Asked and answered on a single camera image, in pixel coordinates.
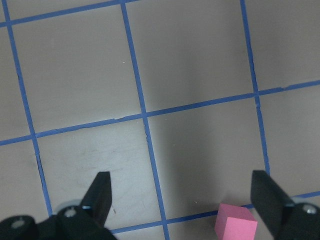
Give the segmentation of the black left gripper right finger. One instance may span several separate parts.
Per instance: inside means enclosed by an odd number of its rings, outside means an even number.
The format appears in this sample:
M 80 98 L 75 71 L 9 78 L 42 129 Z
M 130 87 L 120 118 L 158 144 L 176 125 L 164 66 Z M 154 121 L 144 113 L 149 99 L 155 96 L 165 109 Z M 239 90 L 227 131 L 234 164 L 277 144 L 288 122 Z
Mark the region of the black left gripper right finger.
M 277 238 L 293 212 L 294 201 L 264 170 L 252 171 L 250 200 L 270 234 Z

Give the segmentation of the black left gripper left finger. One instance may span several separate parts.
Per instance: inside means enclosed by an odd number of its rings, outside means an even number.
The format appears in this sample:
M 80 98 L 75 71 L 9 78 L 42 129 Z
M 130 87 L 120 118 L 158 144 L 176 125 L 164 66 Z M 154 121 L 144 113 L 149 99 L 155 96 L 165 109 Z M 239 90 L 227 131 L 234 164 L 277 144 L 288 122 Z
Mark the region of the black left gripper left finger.
M 80 207 L 100 226 L 104 227 L 112 205 L 112 184 L 109 171 L 97 173 Z

